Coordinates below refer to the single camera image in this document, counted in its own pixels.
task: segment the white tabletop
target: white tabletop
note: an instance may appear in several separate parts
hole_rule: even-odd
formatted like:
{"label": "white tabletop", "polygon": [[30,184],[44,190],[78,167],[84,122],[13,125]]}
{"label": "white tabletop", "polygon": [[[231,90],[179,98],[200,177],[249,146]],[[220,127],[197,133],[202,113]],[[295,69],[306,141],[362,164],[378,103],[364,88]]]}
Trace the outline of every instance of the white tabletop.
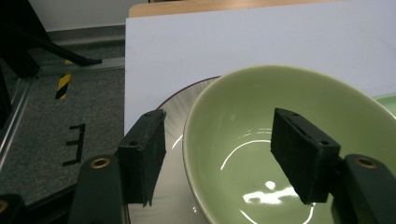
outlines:
{"label": "white tabletop", "polygon": [[396,1],[352,0],[127,19],[125,126],[198,80],[296,65],[396,92]]}

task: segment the green bowl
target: green bowl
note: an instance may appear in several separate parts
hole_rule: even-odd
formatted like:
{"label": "green bowl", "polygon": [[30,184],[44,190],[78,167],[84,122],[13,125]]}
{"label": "green bowl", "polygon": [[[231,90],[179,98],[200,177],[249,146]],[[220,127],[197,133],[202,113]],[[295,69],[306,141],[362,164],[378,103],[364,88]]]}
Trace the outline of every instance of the green bowl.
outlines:
{"label": "green bowl", "polygon": [[332,196],[304,205],[270,152],[276,107],[317,125],[341,157],[373,157],[396,174],[396,120],[378,102],[314,71],[245,68],[206,88],[184,129],[187,177],[210,223],[333,223]]}

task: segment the table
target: table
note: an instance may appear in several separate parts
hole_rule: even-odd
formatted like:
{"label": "table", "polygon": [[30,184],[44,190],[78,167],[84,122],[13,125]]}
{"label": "table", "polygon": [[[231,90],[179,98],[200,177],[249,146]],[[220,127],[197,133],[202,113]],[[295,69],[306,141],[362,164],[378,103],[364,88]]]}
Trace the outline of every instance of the table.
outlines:
{"label": "table", "polygon": [[[371,96],[395,92],[396,2],[313,2],[203,0],[132,7],[125,132],[191,83],[258,63],[308,67]],[[175,138],[167,142],[170,147],[180,145]],[[153,206],[130,205],[135,223],[205,223],[191,195],[177,198],[191,194],[185,176],[172,178],[184,174],[181,160],[181,147],[167,152]]]}

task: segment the yellow and black tape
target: yellow and black tape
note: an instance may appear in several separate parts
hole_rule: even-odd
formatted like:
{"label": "yellow and black tape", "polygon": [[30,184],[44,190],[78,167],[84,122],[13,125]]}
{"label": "yellow and black tape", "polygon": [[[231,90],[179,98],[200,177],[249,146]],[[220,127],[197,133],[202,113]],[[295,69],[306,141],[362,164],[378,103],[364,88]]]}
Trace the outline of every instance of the yellow and black tape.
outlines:
{"label": "yellow and black tape", "polygon": [[[72,62],[66,60],[66,64],[71,64],[71,63]],[[61,79],[59,79],[58,90],[56,91],[55,99],[61,99],[61,100],[66,99],[67,87],[69,85],[71,76],[72,74],[65,74],[61,76]]]}

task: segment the floor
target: floor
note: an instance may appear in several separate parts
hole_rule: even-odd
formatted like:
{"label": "floor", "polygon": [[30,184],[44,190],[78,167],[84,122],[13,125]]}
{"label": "floor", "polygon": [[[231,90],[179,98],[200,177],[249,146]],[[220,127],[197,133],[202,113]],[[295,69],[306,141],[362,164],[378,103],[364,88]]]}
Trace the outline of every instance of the floor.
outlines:
{"label": "floor", "polygon": [[[101,65],[78,67],[42,49],[31,55],[38,78],[20,80],[0,61],[8,91],[28,90],[14,134],[0,130],[0,194],[17,193],[26,204],[77,182],[80,165],[96,155],[113,154],[123,137],[125,27],[101,27],[50,33],[51,40]],[[72,71],[65,99],[55,99],[65,71]],[[14,109],[18,101],[13,101]],[[85,125],[81,161],[76,160],[79,128]]]}

